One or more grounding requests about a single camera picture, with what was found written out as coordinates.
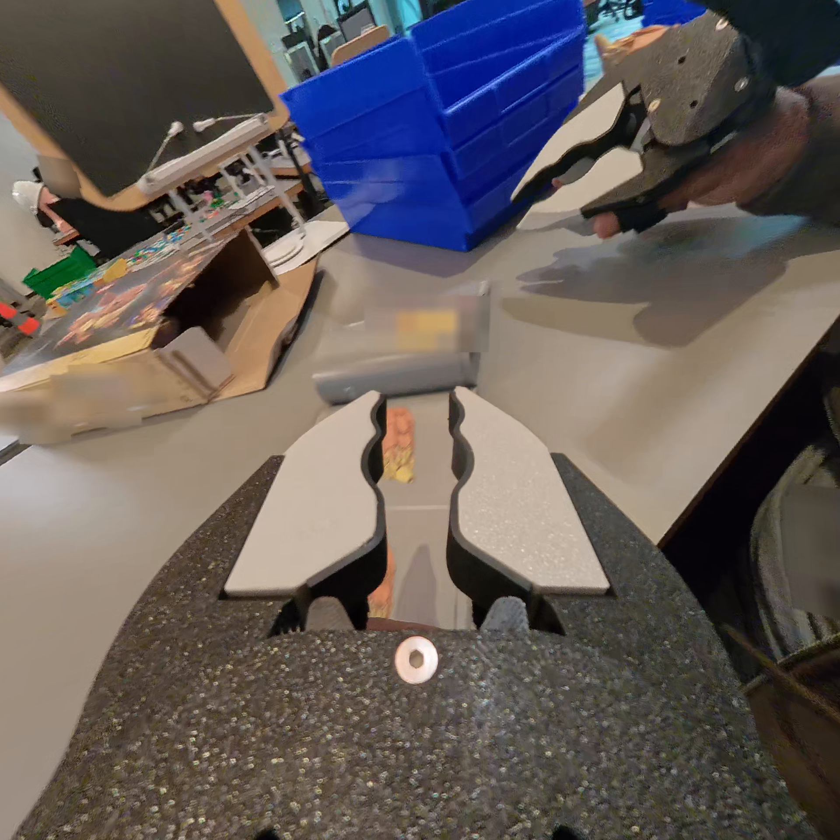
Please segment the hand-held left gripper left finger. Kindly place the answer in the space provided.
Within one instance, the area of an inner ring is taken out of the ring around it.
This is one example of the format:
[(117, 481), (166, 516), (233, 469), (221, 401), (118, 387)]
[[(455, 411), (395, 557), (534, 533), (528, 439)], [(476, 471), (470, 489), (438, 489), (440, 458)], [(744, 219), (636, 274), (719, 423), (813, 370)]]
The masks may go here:
[(385, 426), (386, 399), (368, 391), (288, 448), (224, 584), (226, 596), (365, 599), (383, 581)]

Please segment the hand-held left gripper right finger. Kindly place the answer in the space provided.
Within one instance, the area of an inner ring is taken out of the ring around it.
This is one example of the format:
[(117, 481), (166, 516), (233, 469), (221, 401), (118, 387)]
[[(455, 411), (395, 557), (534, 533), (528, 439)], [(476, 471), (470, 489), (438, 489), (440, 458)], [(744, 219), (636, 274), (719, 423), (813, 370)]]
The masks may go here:
[(610, 582), (552, 454), (519, 420), (464, 386), (453, 438), (448, 570), (468, 597), (604, 595)]

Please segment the grey instruction booklet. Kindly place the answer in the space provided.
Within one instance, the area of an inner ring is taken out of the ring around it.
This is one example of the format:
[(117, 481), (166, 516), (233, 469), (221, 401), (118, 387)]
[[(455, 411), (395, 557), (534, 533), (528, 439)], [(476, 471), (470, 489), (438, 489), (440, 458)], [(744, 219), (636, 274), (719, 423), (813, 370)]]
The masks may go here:
[(468, 629), (470, 600), (451, 581), (446, 562), (451, 467), (448, 394), (476, 386), (480, 352), (322, 350), (313, 383), (327, 404), (323, 419), (376, 390), (386, 399), (384, 472), (388, 561), (385, 581), (369, 597), (376, 620)]

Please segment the person's right forearm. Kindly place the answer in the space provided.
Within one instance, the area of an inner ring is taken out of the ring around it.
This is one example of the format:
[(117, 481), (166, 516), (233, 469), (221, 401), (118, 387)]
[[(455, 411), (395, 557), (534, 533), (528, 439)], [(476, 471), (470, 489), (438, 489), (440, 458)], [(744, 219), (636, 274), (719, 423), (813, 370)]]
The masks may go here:
[(838, 75), (822, 72), (838, 63), (838, 2), (700, 2), (725, 14), (759, 52), (762, 68), (778, 89), (812, 85), (812, 136), (805, 156), (768, 192), (743, 211), (755, 216), (792, 215), (838, 226)]

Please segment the cardboard toy box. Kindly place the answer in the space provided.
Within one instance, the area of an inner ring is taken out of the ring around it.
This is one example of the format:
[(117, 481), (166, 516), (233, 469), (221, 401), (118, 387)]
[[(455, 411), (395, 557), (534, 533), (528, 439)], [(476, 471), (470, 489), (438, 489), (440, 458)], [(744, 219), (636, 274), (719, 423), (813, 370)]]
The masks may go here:
[(262, 391), (315, 258), (277, 274), (252, 233), (180, 251), (75, 303), (2, 374), (2, 441), (57, 445)]

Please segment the blue plastic bin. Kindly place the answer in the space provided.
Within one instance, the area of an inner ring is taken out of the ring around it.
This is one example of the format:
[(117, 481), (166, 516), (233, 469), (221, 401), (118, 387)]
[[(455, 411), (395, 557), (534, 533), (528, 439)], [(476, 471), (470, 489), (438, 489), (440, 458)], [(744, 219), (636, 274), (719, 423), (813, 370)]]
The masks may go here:
[(579, 1), (469, 1), (281, 95), (350, 230), (469, 251), (584, 89)]

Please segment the white base board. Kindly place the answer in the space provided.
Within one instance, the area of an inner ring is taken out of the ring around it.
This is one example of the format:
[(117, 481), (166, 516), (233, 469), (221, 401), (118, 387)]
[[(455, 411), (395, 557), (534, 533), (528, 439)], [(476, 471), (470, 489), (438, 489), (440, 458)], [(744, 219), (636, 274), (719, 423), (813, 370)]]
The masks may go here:
[(321, 252), (347, 235), (345, 222), (311, 220), (263, 248), (262, 255), (274, 274), (279, 277), (319, 257)]

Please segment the green storage bin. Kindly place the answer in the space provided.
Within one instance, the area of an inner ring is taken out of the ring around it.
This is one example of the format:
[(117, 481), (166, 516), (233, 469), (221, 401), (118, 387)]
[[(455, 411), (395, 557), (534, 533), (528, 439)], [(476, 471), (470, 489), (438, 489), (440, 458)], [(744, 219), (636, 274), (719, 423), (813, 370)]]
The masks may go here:
[(98, 267), (96, 260), (82, 247), (75, 245), (68, 255), (44, 269), (32, 269), (23, 279), (26, 288), (48, 300), (57, 289), (81, 280)]

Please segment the red plastic object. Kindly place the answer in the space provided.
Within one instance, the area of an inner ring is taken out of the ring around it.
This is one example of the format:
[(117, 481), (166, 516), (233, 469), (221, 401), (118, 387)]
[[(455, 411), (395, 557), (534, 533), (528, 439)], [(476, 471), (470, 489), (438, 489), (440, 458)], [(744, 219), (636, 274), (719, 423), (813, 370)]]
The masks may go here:
[(14, 329), (28, 338), (33, 338), (41, 326), (42, 322), (32, 314), (1, 300), (1, 327), (3, 329)]

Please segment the black panel with wooden rim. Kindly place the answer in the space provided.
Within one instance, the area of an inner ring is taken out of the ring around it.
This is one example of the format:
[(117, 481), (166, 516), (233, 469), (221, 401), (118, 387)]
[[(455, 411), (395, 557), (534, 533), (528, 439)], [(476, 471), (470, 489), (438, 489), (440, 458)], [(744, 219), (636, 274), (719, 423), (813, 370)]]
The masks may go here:
[(289, 120), (243, 2), (1, 2), (1, 36), (2, 113), (58, 197), (133, 211), (165, 194), (136, 182), (174, 121), (160, 163), (232, 126), (196, 134), (196, 120), (262, 112), (267, 136)]

